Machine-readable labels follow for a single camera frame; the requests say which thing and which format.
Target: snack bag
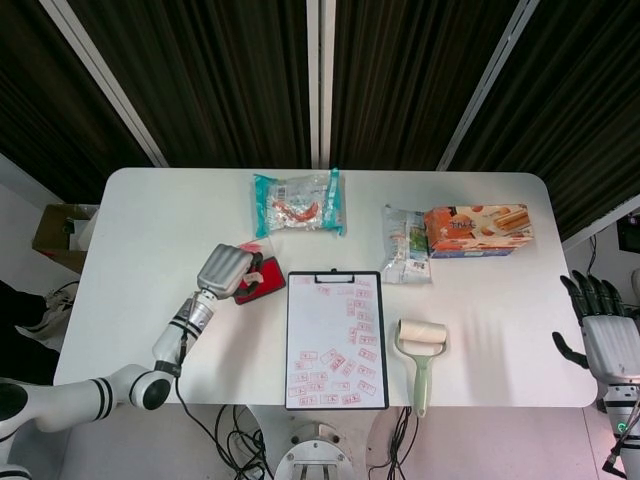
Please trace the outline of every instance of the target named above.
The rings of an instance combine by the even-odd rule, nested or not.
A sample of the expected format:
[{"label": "snack bag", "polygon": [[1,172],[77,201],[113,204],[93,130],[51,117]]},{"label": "snack bag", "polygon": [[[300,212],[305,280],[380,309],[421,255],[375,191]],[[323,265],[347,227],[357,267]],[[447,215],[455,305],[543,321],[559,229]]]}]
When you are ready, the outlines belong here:
[{"label": "snack bag", "polygon": [[337,230],[344,233],[340,173],[315,173],[280,180],[255,175],[256,236],[276,230]]},{"label": "snack bag", "polygon": [[424,213],[386,206],[383,212],[385,263],[383,283],[431,281]]}]

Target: lint roller handle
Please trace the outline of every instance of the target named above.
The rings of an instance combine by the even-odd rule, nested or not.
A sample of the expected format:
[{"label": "lint roller handle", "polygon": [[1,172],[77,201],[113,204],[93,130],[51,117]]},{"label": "lint roller handle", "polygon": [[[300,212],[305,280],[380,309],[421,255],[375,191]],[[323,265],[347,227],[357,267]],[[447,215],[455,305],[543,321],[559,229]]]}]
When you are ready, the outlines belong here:
[{"label": "lint roller handle", "polygon": [[429,398],[429,358],[416,356],[416,380],[413,385],[413,410],[418,418],[427,414]]}]

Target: cardboard box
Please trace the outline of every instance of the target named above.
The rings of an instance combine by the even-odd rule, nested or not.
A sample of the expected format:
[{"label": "cardboard box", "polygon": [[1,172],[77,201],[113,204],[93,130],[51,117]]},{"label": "cardboard box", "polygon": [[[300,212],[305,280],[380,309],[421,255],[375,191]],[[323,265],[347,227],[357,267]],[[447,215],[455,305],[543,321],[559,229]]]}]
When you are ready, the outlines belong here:
[{"label": "cardboard box", "polygon": [[31,247],[54,262],[82,273],[86,251],[69,250],[69,221],[89,220],[97,209],[93,205],[47,205]]},{"label": "cardboard box", "polygon": [[533,239],[522,204],[437,207],[424,219],[432,258],[504,256]]}]

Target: clipboard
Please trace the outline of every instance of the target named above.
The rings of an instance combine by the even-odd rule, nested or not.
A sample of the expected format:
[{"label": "clipboard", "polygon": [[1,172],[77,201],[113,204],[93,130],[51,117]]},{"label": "clipboard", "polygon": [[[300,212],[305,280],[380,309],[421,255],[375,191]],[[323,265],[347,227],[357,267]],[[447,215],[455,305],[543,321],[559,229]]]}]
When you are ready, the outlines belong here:
[{"label": "clipboard", "polygon": [[380,273],[291,272],[287,410],[389,407]]}]

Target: orange box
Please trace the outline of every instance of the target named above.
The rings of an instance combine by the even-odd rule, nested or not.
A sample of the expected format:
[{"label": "orange box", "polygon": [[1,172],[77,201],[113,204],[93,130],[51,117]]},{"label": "orange box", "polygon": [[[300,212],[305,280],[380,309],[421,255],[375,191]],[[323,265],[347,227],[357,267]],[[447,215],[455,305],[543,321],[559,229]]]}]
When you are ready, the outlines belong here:
[{"label": "orange box", "polygon": [[522,204],[437,207],[424,223],[433,258],[504,256],[533,239]]}]

